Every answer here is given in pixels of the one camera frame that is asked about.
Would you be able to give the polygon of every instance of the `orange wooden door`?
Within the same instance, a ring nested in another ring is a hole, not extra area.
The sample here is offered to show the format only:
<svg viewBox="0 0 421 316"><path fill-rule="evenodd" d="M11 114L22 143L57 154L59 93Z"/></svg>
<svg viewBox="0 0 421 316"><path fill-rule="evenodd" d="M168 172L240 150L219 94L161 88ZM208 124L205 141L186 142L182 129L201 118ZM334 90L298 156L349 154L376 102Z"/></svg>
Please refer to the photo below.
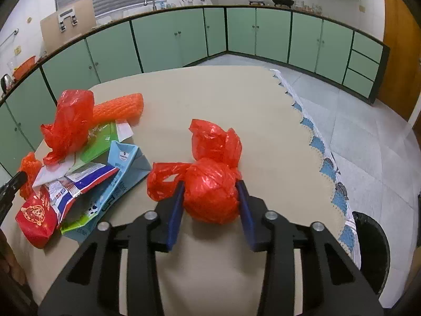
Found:
<svg viewBox="0 0 421 316"><path fill-rule="evenodd" d="M421 91L421 29L402 0L385 0L384 43L390 47L378 99L409 120Z"/></svg>

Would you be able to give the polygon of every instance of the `tiled floor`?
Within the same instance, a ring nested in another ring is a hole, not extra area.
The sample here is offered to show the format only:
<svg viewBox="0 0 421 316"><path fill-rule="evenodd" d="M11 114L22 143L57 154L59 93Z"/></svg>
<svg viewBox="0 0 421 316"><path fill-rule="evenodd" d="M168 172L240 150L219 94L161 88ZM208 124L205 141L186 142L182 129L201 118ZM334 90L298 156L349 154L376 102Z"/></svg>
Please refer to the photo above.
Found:
<svg viewBox="0 0 421 316"><path fill-rule="evenodd" d="M373 106L303 73L254 59L224 55L201 65L260 65L281 71L333 151L350 204L380 223L389 240L391 269L380 297L400 297L418 227L421 152L411 127L376 100Z"/></svg>

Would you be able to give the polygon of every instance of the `hand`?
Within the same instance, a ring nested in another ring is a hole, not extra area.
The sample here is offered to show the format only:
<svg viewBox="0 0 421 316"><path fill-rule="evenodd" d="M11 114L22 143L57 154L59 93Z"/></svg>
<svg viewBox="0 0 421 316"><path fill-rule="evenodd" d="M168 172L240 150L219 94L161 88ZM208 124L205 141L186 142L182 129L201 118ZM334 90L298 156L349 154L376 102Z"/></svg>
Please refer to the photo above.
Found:
<svg viewBox="0 0 421 316"><path fill-rule="evenodd" d="M6 236L0 229L0 270L10 273L12 278L20 285L25 284L26 275L13 254L12 248L7 243Z"/></svg>

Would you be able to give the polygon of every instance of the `green drawer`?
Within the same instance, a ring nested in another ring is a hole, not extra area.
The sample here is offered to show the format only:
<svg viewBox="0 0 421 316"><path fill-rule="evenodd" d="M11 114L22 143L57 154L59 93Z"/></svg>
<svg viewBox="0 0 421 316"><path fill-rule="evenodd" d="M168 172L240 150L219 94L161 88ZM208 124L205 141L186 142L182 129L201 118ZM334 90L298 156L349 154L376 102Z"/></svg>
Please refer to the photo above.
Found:
<svg viewBox="0 0 421 316"><path fill-rule="evenodd" d="M364 76L361 76L359 73L348 69L344 85L368 98L370 96L371 88L373 87L373 82Z"/></svg>
<svg viewBox="0 0 421 316"><path fill-rule="evenodd" d="M348 67L368 77L372 81L377 76L378 64L355 51L351 53Z"/></svg>
<svg viewBox="0 0 421 316"><path fill-rule="evenodd" d="M377 63L380 63L383 46L361 33L355 32L352 48L375 60Z"/></svg>

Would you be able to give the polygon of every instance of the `red plastic bag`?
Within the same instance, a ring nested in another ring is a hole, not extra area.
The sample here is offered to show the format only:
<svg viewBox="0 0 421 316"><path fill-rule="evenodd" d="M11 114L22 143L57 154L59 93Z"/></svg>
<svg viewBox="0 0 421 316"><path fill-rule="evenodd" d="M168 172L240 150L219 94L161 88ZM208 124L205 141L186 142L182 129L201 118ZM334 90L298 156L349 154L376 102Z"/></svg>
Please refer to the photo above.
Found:
<svg viewBox="0 0 421 316"><path fill-rule="evenodd" d="M229 167L237 167L243 146L233 129L225 132L218 125L205 120L193 119L189 130L192 136L193 158L213 159Z"/></svg>
<svg viewBox="0 0 421 316"><path fill-rule="evenodd" d="M50 206L50 195L45 186L38 193L32 192L16 215L16 221L36 248L43 248L57 226L57 215Z"/></svg>
<svg viewBox="0 0 421 316"><path fill-rule="evenodd" d="M155 162L152 171L147 179L148 195L154 201L159 202L174 194L177 183L184 178L186 170L191 164L183 162ZM166 181L169 177L176 175L174 180Z"/></svg>
<svg viewBox="0 0 421 316"><path fill-rule="evenodd" d="M28 180L19 190L19 194L24 200L26 200L34 192L32 185L35 182L35 178L37 178L37 175L42 166L43 163L35 159L34 152L29 152L26 157L22 158L18 171L25 171L28 175Z"/></svg>
<svg viewBox="0 0 421 316"><path fill-rule="evenodd" d="M54 123L41 125L46 144L52 149L43 159L45 165L57 163L84 146L92 124L93 105L92 91L65 90L62 93Z"/></svg>
<svg viewBox="0 0 421 316"><path fill-rule="evenodd" d="M202 158L192 164L184 178L186 211L195 219L225 224L239 214L235 181L241 176L222 162Z"/></svg>
<svg viewBox="0 0 421 316"><path fill-rule="evenodd" d="M140 93L117 97L93 108L92 126L125 119L136 122L143 112L143 96Z"/></svg>

